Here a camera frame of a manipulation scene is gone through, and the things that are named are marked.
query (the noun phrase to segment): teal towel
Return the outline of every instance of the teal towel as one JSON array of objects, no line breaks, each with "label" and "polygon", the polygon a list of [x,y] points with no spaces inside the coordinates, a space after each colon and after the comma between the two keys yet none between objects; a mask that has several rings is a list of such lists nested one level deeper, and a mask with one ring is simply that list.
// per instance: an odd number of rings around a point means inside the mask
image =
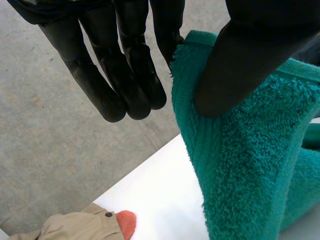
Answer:
[{"label": "teal towel", "polygon": [[193,96],[216,38],[190,32],[171,66],[173,109],[206,226],[211,240],[275,240],[303,212],[285,213],[286,201],[304,133],[320,109],[320,69],[289,59],[241,105],[207,118]]}]

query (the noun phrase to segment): khaki fabric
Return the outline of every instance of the khaki fabric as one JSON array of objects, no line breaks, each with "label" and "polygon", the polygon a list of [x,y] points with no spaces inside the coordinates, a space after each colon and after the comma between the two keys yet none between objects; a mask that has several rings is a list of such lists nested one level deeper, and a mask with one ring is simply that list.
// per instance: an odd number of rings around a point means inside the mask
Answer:
[{"label": "khaki fabric", "polygon": [[17,234],[11,236],[8,240],[125,239],[115,213],[108,212],[104,208],[92,203],[81,212],[53,215],[45,221],[41,230]]}]

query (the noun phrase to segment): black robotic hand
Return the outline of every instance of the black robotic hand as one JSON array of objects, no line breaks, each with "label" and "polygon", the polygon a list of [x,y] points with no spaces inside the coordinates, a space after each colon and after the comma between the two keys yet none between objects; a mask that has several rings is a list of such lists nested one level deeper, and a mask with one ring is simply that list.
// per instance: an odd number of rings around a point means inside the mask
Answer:
[{"label": "black robotic hand", "polygon": [[[166,93],[146,45],[149,0],[8,0],[31,24],[38,24],[79,86],[109,122],[126,113],[135,120],[161,109]],[[183,43],[185,0],[150,0],[154,32],[167,64]],[[82,24],[112,88],[93,64]],[[118,31],[124,54],[118,44]]]}]

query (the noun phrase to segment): white table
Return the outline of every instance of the white table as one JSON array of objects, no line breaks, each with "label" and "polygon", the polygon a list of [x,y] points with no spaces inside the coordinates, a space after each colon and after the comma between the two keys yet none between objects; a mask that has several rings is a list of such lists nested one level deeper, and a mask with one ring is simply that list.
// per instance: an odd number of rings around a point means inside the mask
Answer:
[{"label": "white table", "polygon": [[[320,118],[313,120],[320,123]],[[106,191],[94,203],[137,215],[132,240],[208,240],[202,194],[181,135]],[[279,240],[319,240],[320,204]],[[0,240],[8,237],[0,230]]]}]

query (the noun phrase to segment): concrete floor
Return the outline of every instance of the concrete floor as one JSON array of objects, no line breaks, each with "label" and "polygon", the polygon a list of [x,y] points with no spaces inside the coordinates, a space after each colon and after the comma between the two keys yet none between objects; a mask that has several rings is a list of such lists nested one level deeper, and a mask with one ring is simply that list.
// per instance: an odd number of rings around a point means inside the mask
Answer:
[{"label": "concrete floor", "polygon": [[[228,20],[224,0],[186,0],[181,33],[218,32]],[[0,22],[0,228],[12,235],[40,228],[52,214],[81,210],[179,129],[170,102],[146,120],[107,123],[37,26],[7,1],[0,1]],[[146,40],[170,96],[151,14]]]}]

